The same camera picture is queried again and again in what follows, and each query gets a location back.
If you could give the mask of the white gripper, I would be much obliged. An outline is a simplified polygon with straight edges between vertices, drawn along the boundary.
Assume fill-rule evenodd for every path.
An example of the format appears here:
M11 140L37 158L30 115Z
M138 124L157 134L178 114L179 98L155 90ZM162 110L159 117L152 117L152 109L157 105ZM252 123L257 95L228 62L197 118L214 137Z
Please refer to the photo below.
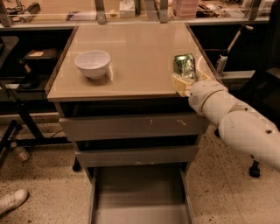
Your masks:
M198 82L193 84L173 74L171 84L181 97L189 97L189 105L198 115L223 117L228 112L224 98L228 89L199 70L196 71L196 78Z

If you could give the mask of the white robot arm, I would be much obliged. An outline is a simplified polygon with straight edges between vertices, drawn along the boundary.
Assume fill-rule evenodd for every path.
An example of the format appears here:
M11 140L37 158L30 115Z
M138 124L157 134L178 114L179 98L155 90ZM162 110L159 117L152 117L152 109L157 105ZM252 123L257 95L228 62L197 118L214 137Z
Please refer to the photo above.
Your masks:
M197 80L174 74L171 84L198 115L218 129L230 149L280 171L280 131L273 122L203 73Z

